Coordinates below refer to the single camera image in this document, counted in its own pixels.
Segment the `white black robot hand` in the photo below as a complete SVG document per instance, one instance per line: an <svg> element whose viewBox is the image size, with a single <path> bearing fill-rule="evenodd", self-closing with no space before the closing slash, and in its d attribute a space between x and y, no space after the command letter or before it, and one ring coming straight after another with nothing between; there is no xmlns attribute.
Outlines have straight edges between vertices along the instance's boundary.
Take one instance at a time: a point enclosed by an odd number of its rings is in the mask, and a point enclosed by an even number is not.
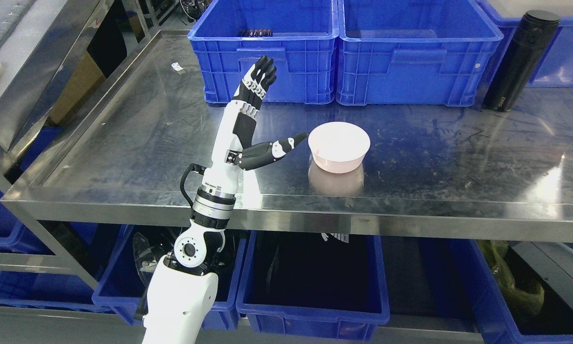
<svg viewBox="0 0 573 344"><path fill-rule="evenodd" d="M230 198L238 191L239 174L280 161L302 143L308 133L252 144L257 116L269 88L277 80L274 60L263 55L245 72L223 111L212 149L212 165L204 171L202 189Z"/></svg>

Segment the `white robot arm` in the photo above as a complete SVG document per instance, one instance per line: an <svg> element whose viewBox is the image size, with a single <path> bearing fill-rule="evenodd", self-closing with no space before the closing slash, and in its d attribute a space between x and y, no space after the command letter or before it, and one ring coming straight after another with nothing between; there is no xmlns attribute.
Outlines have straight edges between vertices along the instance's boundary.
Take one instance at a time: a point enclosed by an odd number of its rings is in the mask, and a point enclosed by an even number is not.
<svg viewBox="0 0 573 344"><path fill-rule="evenodd" d="M155 269L143 316L145 344L193 344L216 300L218 255L235 205L235 191L201 186L190 225Z"/></svg>

